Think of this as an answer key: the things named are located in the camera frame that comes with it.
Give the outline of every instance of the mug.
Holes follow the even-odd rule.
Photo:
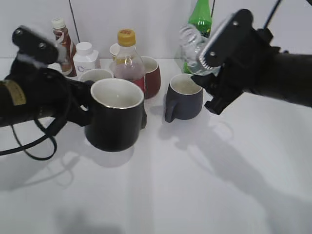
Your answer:
[[[141,57],[145,67],[145,99],[154,97],[160,90],[161,78],[158,62],[151,57]]]
[[[91,124],[84,129],[88,141],[108,152],[134,145],[146,126],[142,90],[127,80],[108,78],[91,86],[91,96]]]
[[[175,118],[192,119],[200,113],[204,92],[191,76],[180,74],[171,79],[166,96],[166,122],[171,123]]]
[[[113,78],[112,73],[104,69],[92,69],[83,73],[80,77],[80,81],[85,82],[87,80],[91,80],[93,82],[96,82],[98,80],[106,78]]]
[[[116,59],[117,54],[119,53],[120,50],[120,46],[118,45],[118,43],[113,44],[110,48],[109,48],[109,53],[111,54],[111,56],[113,57],[113,60]]]

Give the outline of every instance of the black mug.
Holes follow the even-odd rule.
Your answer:
[[[180,74],[170,81],[167,96],[165,120],[171,123],[175,118],[192,119],[203,106],[203,88],[192,81],[190,74]]]
[[[133,146],[146,126],[142,90],[129,81],[107,78],[92,85],[91,96],[92,120],[84,129],[88,141],[108,152]]]

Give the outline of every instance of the white bottle cap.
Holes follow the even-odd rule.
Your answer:
[[[55,28],[55,29],[60,29],[60,28],[66,27],[65,21],[61,17],[53,19],[52,25],[53,25],[53,28]]]
[[[80,42],[76,45],[76,51],[77,54],[85,56],[93,53],[93,47],[89,42]]]

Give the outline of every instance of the dark red mug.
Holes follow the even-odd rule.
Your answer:
[[[160,90],[161,78],[158,62],[151,57],[141,56],[145,67],[145,99],[154,97]]]

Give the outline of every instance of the white mug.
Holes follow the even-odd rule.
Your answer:
[[[118,43],[115,43],[109,48],[109,53],[113,57],[113,60],[116,59],[116,56],[119,53],[119,50],[120,50],[120,46],[118,45]]]
[[[107,78],[113,78],[112,73],[104,69],[93,69],[83,73],[80,77],[80,81],[85,82],[87,80],[91,80],[93,82],[97,82],[98,80]]]

